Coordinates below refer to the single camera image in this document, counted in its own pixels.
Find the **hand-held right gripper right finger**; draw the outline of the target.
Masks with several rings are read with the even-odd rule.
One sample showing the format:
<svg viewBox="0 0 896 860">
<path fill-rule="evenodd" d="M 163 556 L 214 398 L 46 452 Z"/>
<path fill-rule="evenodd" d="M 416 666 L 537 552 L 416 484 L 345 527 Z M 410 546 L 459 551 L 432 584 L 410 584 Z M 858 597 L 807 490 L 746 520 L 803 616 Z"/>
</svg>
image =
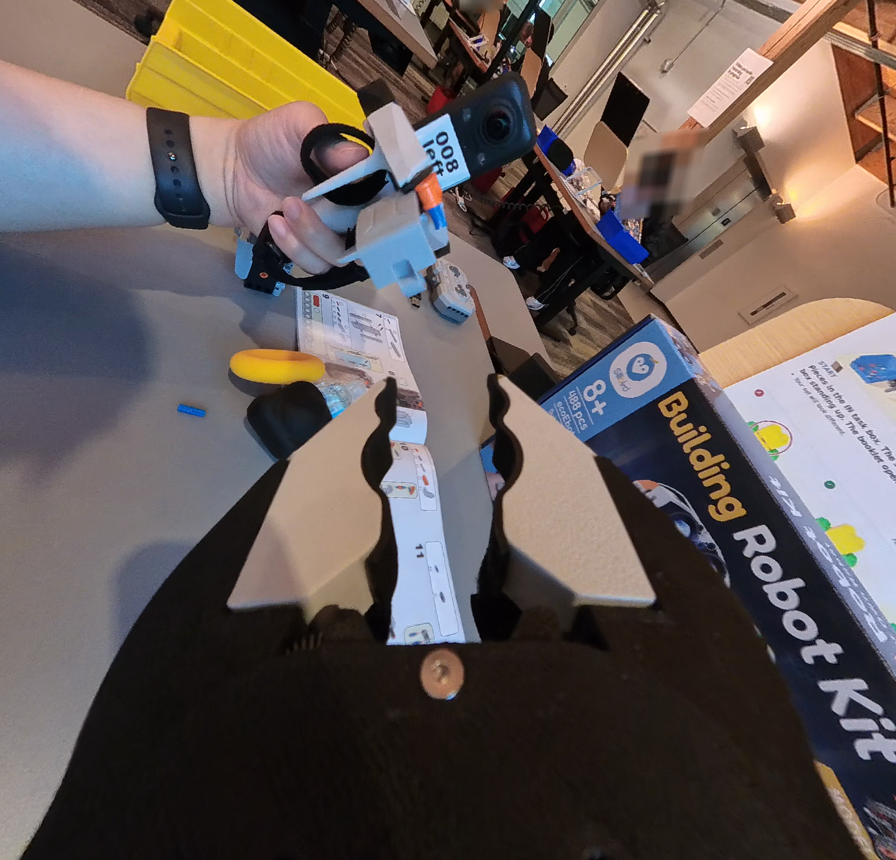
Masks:
<svg viewBox="0 0 896 860">
<path fill-rule="evenodd" d="M 526 612 L 567 633 L 584 608 L 652 606 L 598 457 L 507 376 L 490 375 L 487 393 L 497 487 L 472 595 L 482 642 L 508 640 Z"/>
</svg>

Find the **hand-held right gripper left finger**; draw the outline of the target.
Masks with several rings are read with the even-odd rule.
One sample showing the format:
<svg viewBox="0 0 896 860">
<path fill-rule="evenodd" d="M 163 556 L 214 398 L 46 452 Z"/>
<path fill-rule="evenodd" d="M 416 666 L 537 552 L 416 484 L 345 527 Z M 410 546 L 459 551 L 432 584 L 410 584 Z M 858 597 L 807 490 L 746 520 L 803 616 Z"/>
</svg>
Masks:
<svg viewBox="0 0 896 860">
<path fill-rule="evenodd" d="M 356 611 L 387 642 L 398 552 L 382 482 L 393 462 L 397 383 L 375 384 L 287 461 L 228 599 L 247 612 L 297 606 L 311 622 Z"/>
</svg>

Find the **grey panel brick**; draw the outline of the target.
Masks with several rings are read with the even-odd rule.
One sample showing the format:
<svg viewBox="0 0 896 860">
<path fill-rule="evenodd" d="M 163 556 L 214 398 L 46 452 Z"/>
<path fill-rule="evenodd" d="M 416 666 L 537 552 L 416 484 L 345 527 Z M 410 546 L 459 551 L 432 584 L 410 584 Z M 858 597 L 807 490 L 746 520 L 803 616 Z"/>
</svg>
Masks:
<svg viewBox="0 0 896 860">
<path fill-rule="evenodd" d="M 330 272 L 327 288 L 371 280 L 378 289 L 397 285 L 406 297 L 421 294 L 427 287 L 427 269 L 449 247 L 448 227 L 433 228 L 415 192 L 387 187 L 361 209 L 354 246 L 343 259 L 346 265 Z"/>
</svg>

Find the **person's left forearm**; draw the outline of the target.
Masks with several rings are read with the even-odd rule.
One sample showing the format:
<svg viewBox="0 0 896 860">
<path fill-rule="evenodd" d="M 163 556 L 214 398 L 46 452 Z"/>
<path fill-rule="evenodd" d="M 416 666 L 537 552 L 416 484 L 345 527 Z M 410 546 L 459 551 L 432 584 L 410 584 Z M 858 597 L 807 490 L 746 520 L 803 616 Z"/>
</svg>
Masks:
<svg viewBox="0 0 896 860">
<path fill-rule="evenodd" d="M 1 231 L 163 222 L 144 108 L 1 63 Z"/>
</svg>

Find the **grey desk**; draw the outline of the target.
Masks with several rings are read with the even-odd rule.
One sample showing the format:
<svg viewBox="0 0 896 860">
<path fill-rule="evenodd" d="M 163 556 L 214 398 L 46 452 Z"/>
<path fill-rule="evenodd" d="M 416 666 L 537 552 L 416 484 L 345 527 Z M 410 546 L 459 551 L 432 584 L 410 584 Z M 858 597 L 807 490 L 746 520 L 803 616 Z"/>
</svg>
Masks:
<svg viewBox="0 0 896 860">
<path fill-rule="evenodd" d="M 2 60 L 123 95 L 135 39 L 71 0 L 1 3 Z M 272 464 L 229 361 L 291 347 L 294 292 L 245 290 L 235 240 L 169 226 L 2 235 L 2 858 L 20 856 L 46 812 L 140 611 Z M 476 640 L 469 597 L 491 517 L 483 333 L 425 295 L 414 308 L 393 287 L 345 293 L 399 319 Z"/>
</svg>

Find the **person's left hand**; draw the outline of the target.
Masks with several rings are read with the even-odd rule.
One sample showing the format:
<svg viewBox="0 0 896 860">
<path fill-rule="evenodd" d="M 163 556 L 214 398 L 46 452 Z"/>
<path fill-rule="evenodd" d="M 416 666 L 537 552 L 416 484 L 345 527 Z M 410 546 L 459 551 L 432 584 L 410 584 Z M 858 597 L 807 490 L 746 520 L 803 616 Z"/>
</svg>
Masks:
<svg viewBox="0 0 896 860">
<path fill-rule="evenodd" d="M 320 108 L 292 102 L 249 119 L 192 117 L 196 171 L 214 227 L 268 225 L 272 238 L 310 275 L 335 266 L 344 240 L 302 195 L 312 187 L 300 150 L 308 133 L 327 123 Z"/>
</svg>

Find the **black rubber tyre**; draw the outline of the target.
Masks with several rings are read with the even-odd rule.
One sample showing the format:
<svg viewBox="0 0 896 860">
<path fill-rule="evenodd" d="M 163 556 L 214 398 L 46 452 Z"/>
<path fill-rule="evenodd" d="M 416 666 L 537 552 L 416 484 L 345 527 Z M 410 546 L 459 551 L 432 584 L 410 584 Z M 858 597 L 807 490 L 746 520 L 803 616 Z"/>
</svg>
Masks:
<svg viewBox="0 0 896 860">
<path fill-rule="evenodd" d="M 288 459 L 330 423 L 330 408 L 312 383 L 296 382 L 253 399 L 246 411 L 248 427 L 277 461 Z"/>
</svg>

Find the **blue robot kit box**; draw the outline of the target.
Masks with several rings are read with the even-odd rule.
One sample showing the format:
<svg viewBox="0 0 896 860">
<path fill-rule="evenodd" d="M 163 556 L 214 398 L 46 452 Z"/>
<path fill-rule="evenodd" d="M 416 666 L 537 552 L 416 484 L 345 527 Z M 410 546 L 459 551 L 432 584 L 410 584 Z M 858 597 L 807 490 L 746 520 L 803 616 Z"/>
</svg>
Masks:
<svg viewBox="0 0 896 860">
<path fill-rule="evenodd" d="M 656 601 L 508 639 L 500 685 L 546 674 L 493 799 L 523 856 L 894 858 L 894 638 L 687 339 L 647 320 L 537 404 L 598 457 Z"/>
</svg>

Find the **clear sanitizer bottle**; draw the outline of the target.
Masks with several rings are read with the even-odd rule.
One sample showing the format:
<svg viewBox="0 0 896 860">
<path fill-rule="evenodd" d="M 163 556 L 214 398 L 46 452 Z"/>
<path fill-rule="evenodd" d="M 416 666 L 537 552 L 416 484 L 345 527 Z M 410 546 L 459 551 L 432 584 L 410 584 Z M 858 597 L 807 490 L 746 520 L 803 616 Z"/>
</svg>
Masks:
<svg viewBox="0 0 896 860">
<path fill-rule="evenodd" d="M 321 393 L 331 418 L 335 419 L 361 399 L 369 387 L 365 380 L 352 378 L 349 380 L 333 380 L 322 378 L 315 386 Z"/>
</svg>

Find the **black backed sheet stand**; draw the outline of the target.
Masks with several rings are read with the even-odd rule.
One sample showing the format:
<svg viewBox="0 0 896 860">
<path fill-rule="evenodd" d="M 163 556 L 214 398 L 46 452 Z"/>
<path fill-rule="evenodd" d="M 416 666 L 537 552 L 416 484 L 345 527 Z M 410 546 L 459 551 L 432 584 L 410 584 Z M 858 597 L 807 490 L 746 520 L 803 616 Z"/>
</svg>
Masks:
<svg viewBox="0 0 896 860">
<path fill-rule="evenodd" d="M 583 156 L 585 166 L 594 170 L 604 182 L 617 183 L 629 146 L 649 104 L 646 94 L 622 72 L 617 74 Z"/>
</svg>

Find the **black box with green light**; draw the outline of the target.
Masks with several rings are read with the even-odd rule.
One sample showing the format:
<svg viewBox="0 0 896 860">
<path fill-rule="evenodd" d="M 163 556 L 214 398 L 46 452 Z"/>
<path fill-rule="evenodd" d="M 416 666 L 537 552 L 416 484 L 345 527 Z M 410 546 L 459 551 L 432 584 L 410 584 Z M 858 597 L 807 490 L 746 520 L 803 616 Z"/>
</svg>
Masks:
<svg viewBox="0 0 896 860">
<path fill-rule="evenodd" d="M 530 354 L 494 336 L 486 344 L 495 372 L 507 377 L 537 403 L 560 383 L 561 378 L 541 354 Z"/>
</svg>

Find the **grey remote control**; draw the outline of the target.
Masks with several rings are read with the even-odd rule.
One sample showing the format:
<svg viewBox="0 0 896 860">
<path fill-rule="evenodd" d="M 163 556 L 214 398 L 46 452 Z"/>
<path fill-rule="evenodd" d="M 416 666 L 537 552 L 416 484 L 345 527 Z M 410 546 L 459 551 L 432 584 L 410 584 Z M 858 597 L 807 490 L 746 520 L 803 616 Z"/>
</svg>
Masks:
<svg viewBox="0 0 896 860">
<path fill-rule="evenodd" d="M 426 273 L 429 299 L 444 319 L 461 324 L 475 315 L 476 305 L 466 273 L 446 257 Z"/>
</svg>

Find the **open instruction booklet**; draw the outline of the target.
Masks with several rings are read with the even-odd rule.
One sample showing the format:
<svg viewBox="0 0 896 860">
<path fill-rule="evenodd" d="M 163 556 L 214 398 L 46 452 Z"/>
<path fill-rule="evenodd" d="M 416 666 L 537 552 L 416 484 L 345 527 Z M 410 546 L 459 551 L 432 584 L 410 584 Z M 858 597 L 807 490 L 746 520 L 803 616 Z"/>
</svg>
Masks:
<svg viewBox="0 0 896 860">
<path fill-rule="evenodd" d="M 423 441 L 427 412 L 395 315 L 332 292 L 297 290 L 297 345 L 323 362 L 323 378 L 397 385 L 392 465 L 381 484 L 398 550 L 389 644 L 465 642 L 445 545 L 434 460 Z"/>
</svg>

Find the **yellow parts bin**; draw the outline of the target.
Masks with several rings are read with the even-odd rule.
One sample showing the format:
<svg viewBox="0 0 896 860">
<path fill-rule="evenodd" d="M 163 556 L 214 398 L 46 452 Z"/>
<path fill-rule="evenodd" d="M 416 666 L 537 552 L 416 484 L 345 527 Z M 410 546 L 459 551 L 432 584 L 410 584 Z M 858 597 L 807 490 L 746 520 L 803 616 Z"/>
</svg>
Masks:
<svg viewBox="0 0 896 860">
<path fill-rule="evenodd" d="M 172 0 L 126 98 L 187 115 L 246 119 L 293 101 L 360 128 L 357 93 L 232 0 Z"/>
</svg>

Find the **white instruction sheet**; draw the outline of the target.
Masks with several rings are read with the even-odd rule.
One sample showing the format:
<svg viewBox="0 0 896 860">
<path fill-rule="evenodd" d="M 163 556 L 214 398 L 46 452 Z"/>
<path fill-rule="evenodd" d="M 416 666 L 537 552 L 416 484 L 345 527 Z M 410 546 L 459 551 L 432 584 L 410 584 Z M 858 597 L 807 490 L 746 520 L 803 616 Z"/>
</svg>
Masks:
<svg viewBox="0 0 896 860">
<path fill-rule="evenodd" d="M 894 314 L 726 393 L 894 629 Z"/>
</svg>

